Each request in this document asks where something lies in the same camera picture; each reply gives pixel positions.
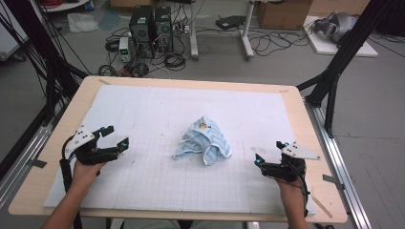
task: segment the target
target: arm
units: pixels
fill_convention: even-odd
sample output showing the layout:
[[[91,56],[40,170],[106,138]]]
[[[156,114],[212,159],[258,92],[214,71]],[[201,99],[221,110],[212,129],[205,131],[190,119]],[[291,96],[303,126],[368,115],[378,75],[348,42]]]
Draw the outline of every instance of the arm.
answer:
[[[283,180],[276,181],[280,187],[281,201],[286,211],[289,228],[308,229],[304,217],[304,196],[300,188],[301,183],[299,180],[291,183],[286,183]]]
[[[43,229],[70,229],[72,227],[81,201],[89,192],[96,178],[97,171],[104,165],[105,163],[83,165],[79,161],[75,163],[72,185],[66,196],[60,201],[42,226]]]

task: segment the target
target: cardboard box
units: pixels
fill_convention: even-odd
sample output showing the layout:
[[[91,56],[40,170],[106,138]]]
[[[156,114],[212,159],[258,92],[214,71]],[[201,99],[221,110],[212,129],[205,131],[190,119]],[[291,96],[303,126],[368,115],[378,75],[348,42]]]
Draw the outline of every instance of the cardboard box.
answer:
[[[114,9],[133,11],[137,5],[149,5],[155,7],[155,0],[110,0]]]
[[[345,11],[353,15],[361,15],[370,0],[313,0],[309,15],[328,16],[331,12]]]
[[[263,29],[301,30],[312,0],[287,0],[282,4],[261,3],[257,12]]]

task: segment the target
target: grid paper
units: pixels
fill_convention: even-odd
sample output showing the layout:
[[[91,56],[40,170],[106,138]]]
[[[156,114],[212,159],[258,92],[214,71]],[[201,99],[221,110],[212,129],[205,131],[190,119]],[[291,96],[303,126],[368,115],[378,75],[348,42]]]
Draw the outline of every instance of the grid paper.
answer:
[[[219,125],[232,156],[212,166],[203,164],[202,154],[173,160],[181,136],[203,115]],[[108,85],[83,124],[91,131],[115,126],[98,147],[128,136],[130,148],[101,170],[82,207],[284,214],[276,182],[253,163],[256,153],[279,163],[276,140],[293,141],[278,94]],[[63,196],[58,173],[44,206],[57,205]],[[308,208],[315,213],[311,200]]]

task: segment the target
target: light blue towel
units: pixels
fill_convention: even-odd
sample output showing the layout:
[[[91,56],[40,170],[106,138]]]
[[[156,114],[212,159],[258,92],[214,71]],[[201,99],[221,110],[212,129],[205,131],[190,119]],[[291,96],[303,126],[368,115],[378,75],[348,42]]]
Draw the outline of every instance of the light blue towel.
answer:
[[[229,158],[231,149],[217,123],[203,116],[194,122],[182,137],[175,160],[202,153],[205,165],[213,165],[217,156]]]

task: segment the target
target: table leg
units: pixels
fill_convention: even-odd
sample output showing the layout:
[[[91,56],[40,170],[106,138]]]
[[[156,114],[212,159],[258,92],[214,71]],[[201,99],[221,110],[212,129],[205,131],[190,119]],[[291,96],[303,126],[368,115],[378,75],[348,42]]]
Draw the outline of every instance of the table leg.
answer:
[[[197,47],[197,35],[196,35],[196,18],[195,15],[196,0],[191,0],[191,25],[190,25],[190,50],[191,58],[199,60],[199,48]]]
[[[110,229],[120,229],[125,219],[112,219]]]
[[[247,38],[247,33],[249,31],[250,19],[252,18],[253,8],[254,8],[254,1],[249,1],[248,6],[247,6],[246,19],[245,19],[245,28],[243,31],[241,31],[242,42],[244,43],[245,50],[246,50],[246,60],[249,60],[250,58],[252,58],[254,56],[252,47],[250,46],[249,39]]]
[[[259,222],[246,222],[246,229],[260,229]]]

